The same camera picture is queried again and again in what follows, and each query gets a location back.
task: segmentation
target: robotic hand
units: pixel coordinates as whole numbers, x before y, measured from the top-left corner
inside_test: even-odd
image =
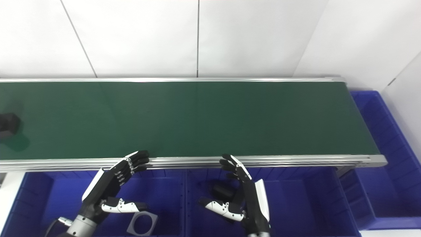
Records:
[[[217,214],[234,221],[241,221],[248,237],[270,237],[269,206],[263,180],[253,182],[244,165],[232,155],[223,154],[219,163],[223,170],[231,171],[227,176],[240,181],[239,190],[244,196],[234,198],[233,202],[216,201],[206,197],[199,204]],[[241,204],[245,199],[246,207]]]
[[[58,237],[90,237],[96,226],[102,223],[109,213],[135,213],[148,209],[146,203],[131,202],[116,198],[120,186],[125,184],[134,173],[146,170],[149,162],[147,151],[136,151],[125,156],[109,171],[102,168],[97,172],[82,196],[82,207],[74,221],[59,218],[58,221],[69,226],[67,232]]]

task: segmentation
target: black object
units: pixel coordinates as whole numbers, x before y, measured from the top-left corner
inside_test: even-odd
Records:
[[[0,114],[0,139],[16,134],[21,120],[14,113]]]
[[[236,192],[236,188],[221,181],[213,184],[212,189],[210,191],[211,195],[215,199],[221,200],[223,202],[232,202]]]

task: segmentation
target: blue storage crate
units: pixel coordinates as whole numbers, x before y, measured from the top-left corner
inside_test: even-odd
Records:
[[[250,168],[265,180],[273,237],[359,237],[352,214],[331,167]],[[221,169],[148,170],[127,182],[119,197],[147,202],[157,214],[155,236],[244,237],[240,223],[231,224],[197,204],[211,197],[209,184],[226,180]],[[95,172],[27,173],[1,237],[39,237],[49,223],[64,216],[73,219],[81,196]],[[114,214],[98,226],[96,237],[129,236],[133,214]],[[142,228],[141,221],[136,222]],[[60,224],[50,236],[64,232]]]
[[[82,195],[92,181],[95,171],[27,173],[12,206],[1,237],[40,237],[48,225],[60,216],[74,219],[82,204]],[[118,197],[146,202],[149,212],[158,215],[153,235],[184,236],[185,207],[184,170],[147,170],[136,173]],[[111,213],[98,225],[96,237],[128,236],[127,227],[132,213]],[[139,233],[144,229],[135,223]],[[50,237],[65,232],[56,225]]]
[[[331,167],[250,168],[255,179],[263,179],[269,202],[272,237],[360,236],[345,195]],[[201,197],[211,197],[213,180],[227,180],[221,169],[188,170],[187,236],[244,237],[239,222],[199,206]]]
[[[380,94],[351,92],[388,164],[358,168],[341,183],[359,229],[421,228],[421,166]]]

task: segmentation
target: robot finger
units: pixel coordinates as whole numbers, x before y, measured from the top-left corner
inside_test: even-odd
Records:
[[[140,172],[140,171],[145,171],[146,169],[147,169],[146,165],[139,165],[139,166],[137,166],[133,169],[133,172],[137,173],[137,172]]]
[[[125,159],[122,159],[120,162],[111,167],[110,171],[113,172],[115,175],[130,172],[129,162]]]
[[[229,208],[230,203],[224,203],[223,201],[212,200],[207,197],[200,197],[198,203],[225,218],[234,220],[234,221],[242,221],[244,218],[244,214],[239,211],[239,208]]]
[[[140,159],[149,158],[148,151],[135,151],[131,154],[126,155],[126,158],[129,158],[133,163]]]
[[[234,173],[227,173],[225,175],[225,177],[229,178],[229,179],[238,179],[238,175],[234,174]]]
[[[149,163],[149,158],[141,158],[141,159],[132,161],[133,167],[139,166],[141,164],[147,164],[147,163]]]

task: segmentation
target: white wall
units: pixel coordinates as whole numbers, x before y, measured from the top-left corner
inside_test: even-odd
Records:
[[[93,77],[59,0],[0,1],[0,77]]]
[[[421,54],[381,95],[418,159],[421,159]]]
[[[0,77],[195,77],[198,68],[342,75],[382,90],[421,51],[420,0],[62,1],[94,70],[60,0],[3,0]]]
[[[330,0],[294,76],[382,90],[420,51],[420,0]]]

